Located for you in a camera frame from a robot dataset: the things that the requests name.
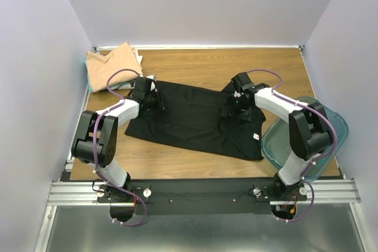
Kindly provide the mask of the black t shirt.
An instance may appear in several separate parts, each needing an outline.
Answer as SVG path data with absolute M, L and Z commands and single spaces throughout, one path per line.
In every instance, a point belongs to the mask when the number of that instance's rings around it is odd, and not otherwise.
M 234 116 L 222 110 L 235 89 L 222 91 L 158 81 L 164 110 L 145 113 L 129 122 L 125 135 L 163 145 L 261 161 L 262 125 L 260 108 L 249 106 Z

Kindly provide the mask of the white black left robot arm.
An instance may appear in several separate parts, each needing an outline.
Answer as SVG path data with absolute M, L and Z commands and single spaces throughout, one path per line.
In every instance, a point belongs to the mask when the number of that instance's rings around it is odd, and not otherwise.
M 164 109 L 154 76 L 137 77 L 129 96 L 103 110 L 86 110 L 79 119 L 71 146 L 71 155 L 89 164 L 119 202 L 136 197 L 129 186 L 131 177 L 115 158 L 118 129 L 137 117 Z

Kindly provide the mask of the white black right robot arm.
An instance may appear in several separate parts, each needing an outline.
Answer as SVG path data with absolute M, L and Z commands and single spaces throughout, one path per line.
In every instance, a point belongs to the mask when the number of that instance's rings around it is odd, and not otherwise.
M 248 112 L 258 107 L 287 123 L 291 152 L 268 186 L 269 195 L 287 199 L 305 181 L 309 169 L 337 148 L 338 137 L 324 106 L 291 99 L 265 83 L 254 84 L 247 72 L 234 76 L 230 86 L 233 91 L 223 107 L 224 117 L 247 119 Z

